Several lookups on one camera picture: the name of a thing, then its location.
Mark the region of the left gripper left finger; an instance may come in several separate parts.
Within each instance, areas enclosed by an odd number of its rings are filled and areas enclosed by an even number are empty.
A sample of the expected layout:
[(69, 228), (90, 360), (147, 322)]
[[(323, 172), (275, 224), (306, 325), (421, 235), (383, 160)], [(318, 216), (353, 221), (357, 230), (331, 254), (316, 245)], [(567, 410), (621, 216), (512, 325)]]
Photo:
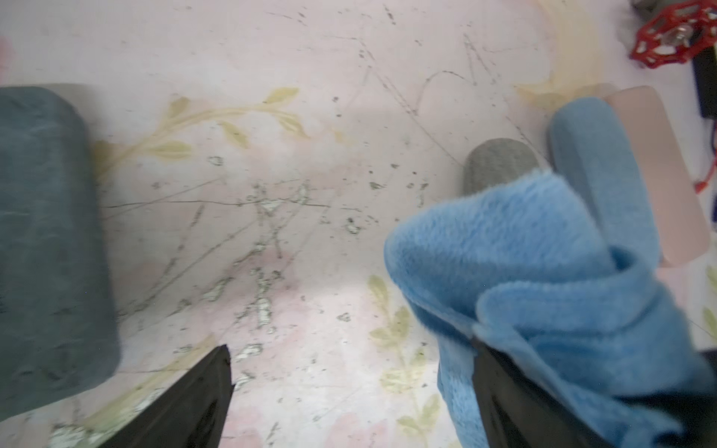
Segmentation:
[(217, 346), (100, 447), (217, 448), (232, 397), (230, 351)]

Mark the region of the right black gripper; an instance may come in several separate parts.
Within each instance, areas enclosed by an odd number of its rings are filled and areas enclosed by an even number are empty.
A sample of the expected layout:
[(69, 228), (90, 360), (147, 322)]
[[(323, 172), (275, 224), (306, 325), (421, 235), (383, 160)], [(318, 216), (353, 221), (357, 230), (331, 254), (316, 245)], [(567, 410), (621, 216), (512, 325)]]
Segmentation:
[(716, 394), (657, 394), (627, 399), (668, 414), (683, 425), (681, 433), (665, 433), (657, 438), (658, 447), (716, 447)]

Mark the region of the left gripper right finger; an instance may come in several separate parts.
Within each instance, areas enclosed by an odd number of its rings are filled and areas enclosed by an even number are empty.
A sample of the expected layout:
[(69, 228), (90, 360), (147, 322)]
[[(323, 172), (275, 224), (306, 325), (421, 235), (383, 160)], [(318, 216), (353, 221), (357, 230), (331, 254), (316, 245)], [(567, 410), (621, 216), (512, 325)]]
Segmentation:
[(504, 354), (474, 338), (472, 382), (491, 448), (599, 448), (610, 444), (531, 382)]

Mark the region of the blue microfiber cloth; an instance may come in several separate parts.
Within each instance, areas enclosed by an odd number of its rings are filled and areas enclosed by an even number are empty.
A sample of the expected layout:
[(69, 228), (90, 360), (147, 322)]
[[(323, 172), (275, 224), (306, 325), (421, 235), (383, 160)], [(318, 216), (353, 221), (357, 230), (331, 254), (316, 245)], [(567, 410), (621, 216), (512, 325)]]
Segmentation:
[(606, 241), (558, 175), (536, 171), (436, 205), (403, 222), (384, 257), (438, 342), (438, 388), (465, 447), (487, 446), (473, 340), (616, 447), (669, 447), (685, 435), (685, 422), (643, 399), (716, 395), (670, 291)]

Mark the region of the pink eyeglass case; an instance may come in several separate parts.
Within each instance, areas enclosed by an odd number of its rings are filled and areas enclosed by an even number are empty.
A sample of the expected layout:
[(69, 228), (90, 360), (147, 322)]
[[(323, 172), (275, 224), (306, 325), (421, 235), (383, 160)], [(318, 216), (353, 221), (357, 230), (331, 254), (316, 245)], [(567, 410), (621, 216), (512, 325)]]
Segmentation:
[(659, 94), (642, 86), (604, 100), (623, 124), (640, 168), (657, 226), (660, 264), (694, 261), (708, 251), (710, 230)]

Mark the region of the blue eyeglass case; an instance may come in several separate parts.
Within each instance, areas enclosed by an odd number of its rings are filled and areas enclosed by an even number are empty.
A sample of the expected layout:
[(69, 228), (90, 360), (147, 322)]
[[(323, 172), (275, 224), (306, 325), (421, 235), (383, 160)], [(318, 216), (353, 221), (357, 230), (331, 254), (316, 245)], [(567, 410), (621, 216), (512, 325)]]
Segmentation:
[(627, 131), (597, 97), (562, 106), (548, 125), (555, 170), (583, 201), (603, 237), (655, 270), (661, 248), (655, 218)]

